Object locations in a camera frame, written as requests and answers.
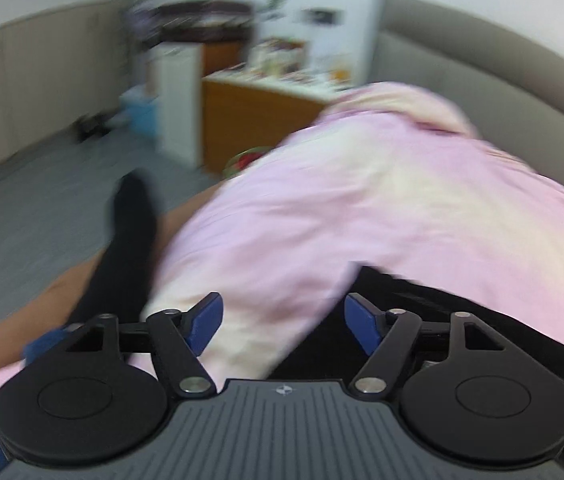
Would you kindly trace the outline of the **pink bed sheet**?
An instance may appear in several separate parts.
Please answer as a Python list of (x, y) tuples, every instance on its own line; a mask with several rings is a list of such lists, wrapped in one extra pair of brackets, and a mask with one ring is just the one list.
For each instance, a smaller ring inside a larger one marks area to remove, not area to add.
[(0, 387), (36, 337), (212, 290), (224, 319), (201, 359), (217, 384), (349, 379), (364, 358), (339, 303), (353, 290), (383, 309), (457, 296), (564, 379), (564, 186), (449, 101), (371, 84), (167, 216), (129, 174), (103, 252), (0, 326)]

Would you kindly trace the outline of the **beige wardrobe doors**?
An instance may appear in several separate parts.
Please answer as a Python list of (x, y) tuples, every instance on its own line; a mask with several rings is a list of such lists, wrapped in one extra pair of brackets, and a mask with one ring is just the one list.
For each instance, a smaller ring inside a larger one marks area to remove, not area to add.
[(99, 0), (0, 26), (0, 162), (112, 110), (128, 88), (124, 0)]

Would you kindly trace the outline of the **grey upholstered headboard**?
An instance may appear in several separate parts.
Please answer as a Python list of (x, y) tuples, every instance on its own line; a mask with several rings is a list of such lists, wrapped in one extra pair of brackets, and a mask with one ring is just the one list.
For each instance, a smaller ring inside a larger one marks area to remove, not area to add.
[(564, 58), (472, 14), (426, 0), (375, 0), (369, 82), (431, 90), (480, 136), (564, 185)]

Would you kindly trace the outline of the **blue storage bin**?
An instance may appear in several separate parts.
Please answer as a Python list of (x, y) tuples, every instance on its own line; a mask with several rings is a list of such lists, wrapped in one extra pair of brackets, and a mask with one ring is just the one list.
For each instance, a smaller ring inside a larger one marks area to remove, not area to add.
[(143, 86), (132, 87), (119, 98), (122, 114), (129, 128), (141, 136), (155, 138), (157, 133), (156, 99)]

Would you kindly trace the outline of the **black pants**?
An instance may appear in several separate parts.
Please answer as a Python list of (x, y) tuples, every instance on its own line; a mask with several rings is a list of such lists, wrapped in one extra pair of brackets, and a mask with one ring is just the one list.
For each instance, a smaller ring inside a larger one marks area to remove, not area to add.
[[(138, 172), (35, 393), (65, 426), (24, 457), (76, 479), (564, 479), (564, 347), (468, 300), (365, 268), (291, 364), (218, 389), (184, 313), (138, 317), (157, 232)], [(367, 356), (356, 292), (385, 313)]]

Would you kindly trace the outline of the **white cabinet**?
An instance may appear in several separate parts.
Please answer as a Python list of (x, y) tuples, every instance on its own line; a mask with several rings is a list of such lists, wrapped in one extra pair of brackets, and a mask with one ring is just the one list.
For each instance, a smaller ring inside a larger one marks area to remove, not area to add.
[(201, 148), (201, 44), (160, 44), (153, 50), (157, 148), (178, 164), (198, 169)]

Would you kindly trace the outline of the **orange wooden desk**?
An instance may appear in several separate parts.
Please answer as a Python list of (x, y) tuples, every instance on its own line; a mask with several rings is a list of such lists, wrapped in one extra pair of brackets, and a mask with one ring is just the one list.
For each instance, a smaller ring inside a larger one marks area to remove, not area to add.
[(251, 148), (274, 148), (312, 125), (345, 90), (334, 84), (302, 84), (218, 72), (201, 81), (203, 164), (222, 174), (230, 160)]

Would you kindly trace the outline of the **dark tv on stand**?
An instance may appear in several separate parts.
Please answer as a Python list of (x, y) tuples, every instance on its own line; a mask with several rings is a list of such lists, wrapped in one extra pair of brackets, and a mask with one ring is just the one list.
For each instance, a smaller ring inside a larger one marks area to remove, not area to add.
[(233, 0), (187, 0), (155, 10), (159, 39), (166, 42), (247, 42), (253, 36), (251, 3)]

